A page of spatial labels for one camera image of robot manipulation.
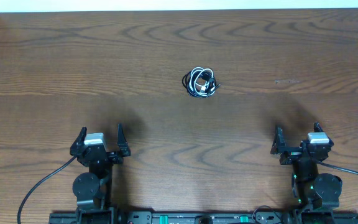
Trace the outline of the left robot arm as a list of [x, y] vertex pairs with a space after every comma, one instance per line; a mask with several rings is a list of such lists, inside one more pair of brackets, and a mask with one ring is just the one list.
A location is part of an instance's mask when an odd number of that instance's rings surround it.
[[103, 133], [87, 133], [83, 127], [70, 147], [70, 155], [88, 168], [72, 185], [76, 197], [77, 223], [118, 223], [117, 209], [111, 206], [112, 167], [131, 155], [122, 125], [117, 128], [117, 151], [108, 152]]

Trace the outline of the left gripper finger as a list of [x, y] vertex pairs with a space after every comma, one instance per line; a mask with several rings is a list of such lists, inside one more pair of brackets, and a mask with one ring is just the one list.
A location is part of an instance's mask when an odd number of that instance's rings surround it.
[[85, 137], [87, 133], [87, 127], [82, 127], [79, 135], [70, 146], [70, 155], [71, 156], [79, 156], [85, 150]]
[[131, 150], [125, 138], [121, 123], [118, 124], [117, 129], [117, 146], [122, 157], [129, 157], [131, 155]]

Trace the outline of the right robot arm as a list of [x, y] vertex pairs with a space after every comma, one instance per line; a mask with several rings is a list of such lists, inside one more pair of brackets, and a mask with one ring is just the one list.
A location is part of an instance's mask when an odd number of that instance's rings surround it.
[[318, 163], [328, 158], [333, 141], [315, 122], [299, 146], [286, 144], [283, 129], [275, 127], [270, 153], [280, 156], [281, 165], [292, 166], [291, 186], [299, 207], [283, 213], [282, 223], [335, 223], [333, 209], [339, 206], [342, 180], [336, 175], [320, 173]]

